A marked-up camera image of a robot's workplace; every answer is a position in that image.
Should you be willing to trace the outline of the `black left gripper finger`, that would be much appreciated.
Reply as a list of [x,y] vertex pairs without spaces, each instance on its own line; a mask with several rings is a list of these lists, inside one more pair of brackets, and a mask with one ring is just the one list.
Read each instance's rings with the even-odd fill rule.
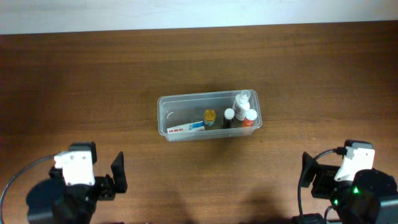
[[97,162],[97,152],[95,142],[74,142],[68,148],[69,152],[88,151],[91,153],[91,161],[93,164]]
[[114,190],[116,193],[126,193],[127,191],[127,180],[124,170],[124,154],[121,151],[113,163],[111,164],[111,170],[113,173]]

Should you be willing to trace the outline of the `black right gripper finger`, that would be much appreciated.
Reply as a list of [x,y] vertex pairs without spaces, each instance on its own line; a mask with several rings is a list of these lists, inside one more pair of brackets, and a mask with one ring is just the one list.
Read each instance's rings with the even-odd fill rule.
[[300,186],[308,188],[313,182],[318,162],[307,152],[302,155],[302,171],[300,175]]
[[346,149],[353,148],[353,149],[373,149],[373,145],[370,142],[366,141],[359,141],[353,139],[347,139],[344,143],[344,147]]

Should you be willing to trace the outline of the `orange tube white cap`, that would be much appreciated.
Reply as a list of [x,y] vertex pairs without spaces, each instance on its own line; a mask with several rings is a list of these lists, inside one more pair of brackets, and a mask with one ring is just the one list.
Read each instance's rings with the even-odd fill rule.
[[257,116],[258,116],[258,113],[256,110],[249,109],[246,112],[246,116],[243,120],[242,127],[244,127],[244,128],[251,127],[253,125],[254,121],[257,119]]

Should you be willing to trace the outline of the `white bottle clear cap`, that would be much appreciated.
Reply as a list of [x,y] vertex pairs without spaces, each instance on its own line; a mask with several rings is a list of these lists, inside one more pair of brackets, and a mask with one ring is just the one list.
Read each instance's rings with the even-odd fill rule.
[[250,109],[250,97],[251,93],[249,90],[243,90],[235,96],[232,109],[234,110],[234,116],[236,119],[243,121],[246,117],[246,113]]

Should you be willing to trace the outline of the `white blue toothpaste box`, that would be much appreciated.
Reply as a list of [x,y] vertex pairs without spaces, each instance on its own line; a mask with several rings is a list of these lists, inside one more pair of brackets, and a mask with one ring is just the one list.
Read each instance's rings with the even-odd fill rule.
[[186,123],[168,128],[167,133],[180,134],[180,133],[191,133],[195,131],[204,131],[204,130],[205,130],[205,123],[203,121],[198,121],[195,123]]

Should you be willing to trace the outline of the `dark bottle white cap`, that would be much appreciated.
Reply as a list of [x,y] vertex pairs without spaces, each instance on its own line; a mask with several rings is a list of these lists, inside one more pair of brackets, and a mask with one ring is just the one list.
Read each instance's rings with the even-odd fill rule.
[[227,108],[223,115],[223,129],[232,128],[234,121],[234,110],[232,108]]

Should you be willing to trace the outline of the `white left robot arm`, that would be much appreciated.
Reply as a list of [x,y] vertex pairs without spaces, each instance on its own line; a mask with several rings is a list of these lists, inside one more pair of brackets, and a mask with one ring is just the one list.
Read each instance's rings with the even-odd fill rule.
[[127,191],[124,154],[111,164],[112,175],[95,176],[94,142],[78,142],[53,157],[49,179],[27,194],[29,223],[89,223],[99,201],[112,201]]

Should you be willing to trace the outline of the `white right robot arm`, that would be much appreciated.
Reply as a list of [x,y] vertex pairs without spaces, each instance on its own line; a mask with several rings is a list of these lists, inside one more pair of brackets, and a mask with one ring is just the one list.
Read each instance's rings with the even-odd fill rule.
[[330,210],[337,223],[397,223],[397,182],[373,167],[375,150],[370,142],[347,139],[342,147],[312,157],[302,154],[298,189],[310,187],[313,198],[330,201],[324,214],[305,214],[297,194],[299,215],[292,222],[329,223]]

